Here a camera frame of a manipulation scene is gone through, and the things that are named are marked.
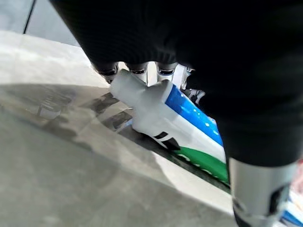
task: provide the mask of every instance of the black stripe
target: black stripe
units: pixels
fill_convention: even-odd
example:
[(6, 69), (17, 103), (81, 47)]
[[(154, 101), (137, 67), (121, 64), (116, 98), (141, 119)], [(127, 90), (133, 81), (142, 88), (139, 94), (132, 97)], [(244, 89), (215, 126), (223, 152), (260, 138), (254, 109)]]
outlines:
[(166, 132), (161, 132), (158, 136), (155, 136), (156, 139), (162, 139), (163, 137), (167, 136), (168, 134)]
[(24, 29), (23, 29), (23, 34), (25, 34), (27, 32), (27, 27), (28, 27), (30, 18), (31, 18), (31, 16), (33, 14), (35, 4), (36, 4), (36, 0), (33, 0), (32, 7), (30, 8), (30, 11), (29, 11), (29, 14), (28, 14), (28, 17), (27, 17), (27, 22), (26, 22), (26, 24), (24, 26)]
[(162, 141), (162, 143), (167, 147), (168, 150), (181, 150), (178, 142), (174, 138)]

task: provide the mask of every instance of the blue label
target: blue label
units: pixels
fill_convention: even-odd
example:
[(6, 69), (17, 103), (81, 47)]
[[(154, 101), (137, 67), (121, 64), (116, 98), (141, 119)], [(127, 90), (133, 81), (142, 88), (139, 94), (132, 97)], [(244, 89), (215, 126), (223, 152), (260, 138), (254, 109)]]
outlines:
[(217, 125), (199, 110), (175, 85), (165, 104), (207, 136), (223, 146)]

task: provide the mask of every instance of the green label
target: green label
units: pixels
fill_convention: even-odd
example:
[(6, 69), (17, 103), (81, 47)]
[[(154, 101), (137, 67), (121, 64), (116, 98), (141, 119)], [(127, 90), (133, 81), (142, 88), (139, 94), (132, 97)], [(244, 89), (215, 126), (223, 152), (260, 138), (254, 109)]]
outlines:
[(175, 150), (175, 152), (189, 159), (192, 164), (218, 178), (223, 183), (229, 184), (226, 164), (224, 162), (202, 151), (191, 148), (180, 147), (180, 150)]

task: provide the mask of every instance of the black trim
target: black trim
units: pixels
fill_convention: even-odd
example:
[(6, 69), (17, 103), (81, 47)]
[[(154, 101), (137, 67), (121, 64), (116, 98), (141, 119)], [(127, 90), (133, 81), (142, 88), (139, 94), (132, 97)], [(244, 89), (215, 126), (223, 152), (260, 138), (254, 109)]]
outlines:
[(181, 150), (178, 142), (174, 138), (162, 141), (162, 143), (167, 147), (168, 150)]
[(166, 133), (166, 132), (163, 131), (158, 136), (155, 136), (155, 138), (157, 140), (159, 140), (159, 139), (162, 139), (162, 138), (166, 137), (167, 135), (168, 135), (168, 133)]

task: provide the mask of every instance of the concrete floor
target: concrete floor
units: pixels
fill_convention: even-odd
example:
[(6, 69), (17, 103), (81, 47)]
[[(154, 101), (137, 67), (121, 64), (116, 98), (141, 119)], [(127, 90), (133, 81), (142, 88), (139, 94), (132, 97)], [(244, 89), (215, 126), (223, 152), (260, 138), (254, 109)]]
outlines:
[(118, 133), (127, 106), (92, 105), (81, 48), (0, 31), (0, 76), (1, 227), (235, 226), (228, 193)]

